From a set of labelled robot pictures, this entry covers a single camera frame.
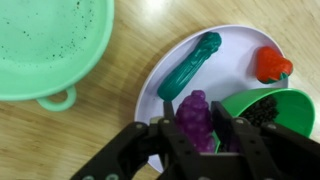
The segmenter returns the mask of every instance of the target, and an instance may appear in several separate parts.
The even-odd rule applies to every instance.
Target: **wooden table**
[[[308,93],[319,111],[319,8],[317,0],[116,0],[108,49],[76,85],[71,109],[0,103],[0,179],[68,179],[133,121],[140,89],[159,59],[212,26],[243,24],[270,34],[295,65],[290,86]],[[318,115],[311,138],[320,142]],[[135,179],[157,176],[147,165]]]

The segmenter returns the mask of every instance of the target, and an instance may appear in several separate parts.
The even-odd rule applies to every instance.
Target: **white plate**
[[[270,46],[283,55],[280,47],[271,37],[257,29],[240,25],[208,28],[180,42],[155,66],[140,92],[135,121],[149,124],[151,117],[163,116],[163,101],[157,95],[158,87],[163,79],[194,49],[206,32],[218,32],[222,38],[222,44],[218,52],[212,54],[204,62],[188,85],[173,100],[175,110],[182,100],[195,89],[204,90],[207,102],[211,102],[212,100],[221,101],[242,90],[288,87],[288,79],[265,85],[255,78],[254,53],[257,48]],[[150,157],[149,163],[157,171],[163,171],[158,156]]]

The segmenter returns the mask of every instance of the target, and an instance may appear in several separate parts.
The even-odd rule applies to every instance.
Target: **green plastic cup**
[[[234,117],[241,115],[249,106],[272,95],[277,100],[279,115],[275,122],[303,136],[309,137],[315,119],[315,110],[310,97],[304,92],[290,88],[262,88],[231,95],[221,103]]]

